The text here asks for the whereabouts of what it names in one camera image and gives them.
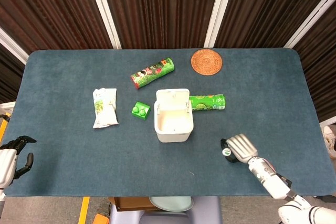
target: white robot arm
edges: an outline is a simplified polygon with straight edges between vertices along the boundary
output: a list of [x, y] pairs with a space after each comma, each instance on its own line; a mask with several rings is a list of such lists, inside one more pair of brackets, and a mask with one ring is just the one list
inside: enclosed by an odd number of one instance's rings
[[0, 146], [0, 219], [6, 200], [4, 189], [12, 184], [13, 179], [18, 179], [30, 171], [33, 165], [34, 156], [29, 153], [25, 167], [16, 170], [18, 155], [27, 143], [36, 143], [36, 140], [29, 136], [20, 136], [16, 140]]
[[284, 224], [332, 224], [336, 223], [336, 211], [311, 206], [305, 199], [290, 189], [286, 178], [279, 175], [264, 158], [258, 157], [257, 149], [243, 134], [221, 140], [222, 153], [230, 162], [248, 164], [249, 170], [257, 177], [274, 199], [288, 201], [279, 207], [278, 213]]

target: round rattan trivet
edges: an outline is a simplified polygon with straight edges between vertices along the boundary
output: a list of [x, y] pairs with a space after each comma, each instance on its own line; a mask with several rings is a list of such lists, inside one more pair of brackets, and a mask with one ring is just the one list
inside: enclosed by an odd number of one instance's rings
[[191, 66], [197, 73], [212, 76], [221, 70], [222, 58], [214, 50], [201, 49], [191, 57]]

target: brown curtain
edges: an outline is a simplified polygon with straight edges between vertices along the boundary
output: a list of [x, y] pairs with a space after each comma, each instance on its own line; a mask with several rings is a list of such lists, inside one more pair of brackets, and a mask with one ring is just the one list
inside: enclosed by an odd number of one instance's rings
[[215, 47], [283, 47], [321, 0], [229, 0]]
[[295, 45], [320, 121], [336, 116], [336, 2]]
[[108, 0], [123, 49], [203, 47], [215, 0]]
[[0, 0], [0, 26], [28, 54], [112, 48], [95, 0]]
[[0, 44], [0, 103], [14, 102], [25, 65]]

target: green can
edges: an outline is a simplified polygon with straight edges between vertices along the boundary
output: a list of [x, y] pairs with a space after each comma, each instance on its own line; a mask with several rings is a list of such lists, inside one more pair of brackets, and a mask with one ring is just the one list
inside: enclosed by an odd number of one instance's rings
[[223, 110], [225, 109], [225, 97], [216, 95], [191, 95], [189, 96], [193, 111], [195, 110]]
[[138, 89], [156, 80], [157, 78], [170, 73], [174, 69], [175, 67], [172, 59], [166, 58], [156, 64], [153, 64], [139, 72], [132, 74], [131, 80]]

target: blue table mat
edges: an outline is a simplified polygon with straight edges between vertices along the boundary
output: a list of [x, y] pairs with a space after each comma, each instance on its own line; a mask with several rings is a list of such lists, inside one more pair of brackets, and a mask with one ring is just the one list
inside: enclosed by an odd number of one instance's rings
[[[336, 190], [298, 54], [291, 49], [217, 49], [223, 67], [202, 76], [191, 66], [197, 49], [43, 50], [24, 72], [4, 143], [37, 140], [31, 171], [10, 196], [266, 195], [242, 163], [226, 161], [220, 139], [244, 133], [301, 195]], [[137, 90], [130, 75], [171, 57], [175, 71]], [[117, 88], [119, 125], [93, 129], [92, 93]], [[224, 94], [221, 111], [195, 111], [184, 143], [161, 143], [154, 130], [155, 92], [187, 88], [191, 95]], [[137, 101], [152, 106], [134, 117]]]

